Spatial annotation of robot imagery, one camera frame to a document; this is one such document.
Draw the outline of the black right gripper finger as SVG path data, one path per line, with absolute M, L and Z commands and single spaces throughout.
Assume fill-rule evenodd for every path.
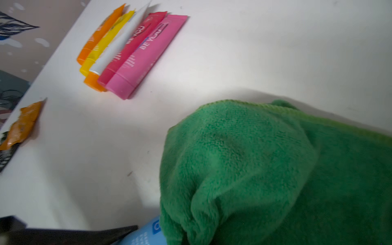
M 1 218 L 2 245 L 112 245 L 138 226 L 102 231 L 27 228 L 16 216 Z

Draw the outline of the light blue toothpaste tube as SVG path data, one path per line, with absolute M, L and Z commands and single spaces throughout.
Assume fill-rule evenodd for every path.
M 157 216 L 145 226 L 131 232 L 118 245 L 167 245 L 166 238 L 160 227 L 160 216 Z

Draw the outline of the light pink toothpaste tube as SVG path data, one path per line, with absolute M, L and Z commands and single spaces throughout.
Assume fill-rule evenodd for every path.
M 167 49 L 187 21 L 187 15 L 168 15 L 125 60 L 106 85 L 106 89 L 127 100 Z

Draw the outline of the green microfibre cloth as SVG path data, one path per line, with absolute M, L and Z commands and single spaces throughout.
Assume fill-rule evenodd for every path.
M 169 245 L 389 245 L 392 139 L 286 101 L 217 101 L 169 129 Z

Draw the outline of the white orange-capped toothpaste tube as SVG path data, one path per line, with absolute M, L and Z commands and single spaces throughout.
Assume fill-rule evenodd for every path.
M 98 78 L 113 58 L 124 48 L 131 34 L 146 16 L 150 4 L 151 1 L 148 1 L 138 11 L 131 10 L 121 15 L 112 24 L 80 68 L 80 73 L 85 76 L 84 84 L 99 92 L 106 91 L 105 87 L 98 83 Z

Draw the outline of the yellow toothpaste tube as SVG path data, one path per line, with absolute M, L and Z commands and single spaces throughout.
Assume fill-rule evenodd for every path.
M 127 13 L 122 13 L 122 16 L 117 19 L 117 21 L 113 24 L 113 26 L 109 29 L 109 31 L 105 34 L 105 36 L 98 42 L 98 44 L 94 47 L 91 53 L 88 55 L 87 59 L 83 63 L 80 68 L 80 73 L 83 76 L 87 76 L 89 74 L 89 70 L 98 60 L 103 51 L 108 47 L 108 45 L 113 41 L 114 37 L 120 31 L 120 29 L 128 22 L 132 16 L 134 15 L 135 10 L 128 11 Z

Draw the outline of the orange toothpaste tube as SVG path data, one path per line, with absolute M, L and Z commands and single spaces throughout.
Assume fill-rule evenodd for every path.
M 98 42 L 105 36 L 105 34 L 109 31 L 109 29 L 113 26 L 113 24 L 120 18 L 123 14 L 124 8 L 126 4 L 121 5 L 120 7 L 113 10 L 113 12 L 108 15 L 102 23 L 98 26 L 95 32 L 90 36 L 85 46 L 82 48 L 80 54 L 77 57 L 77 62 L 80 65 L 83 65 L 88 55 L 94 49 L 94 47 L 98 44 Z

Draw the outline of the dark pink toothpaste tube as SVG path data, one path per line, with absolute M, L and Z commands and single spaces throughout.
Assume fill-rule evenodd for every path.
M 105 87 L 128 57 L 138 48 L 151 31 L 166 17 L 167 12 L 155 12 L 145 15 L 138 13 L 131 23 L 124 27 L 124 32 L 114 40 L 104 54 L 91 68 L 98 77 L 96 82 Z

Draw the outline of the orange snack wrapper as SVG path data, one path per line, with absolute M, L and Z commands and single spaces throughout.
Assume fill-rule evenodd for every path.
M 46 101 L 47 98 L 21 108 L 17 121 L 11 125 L 8 131 L 3 133 L 1 137 L 1 173 L 20 145 L 32 134 Z

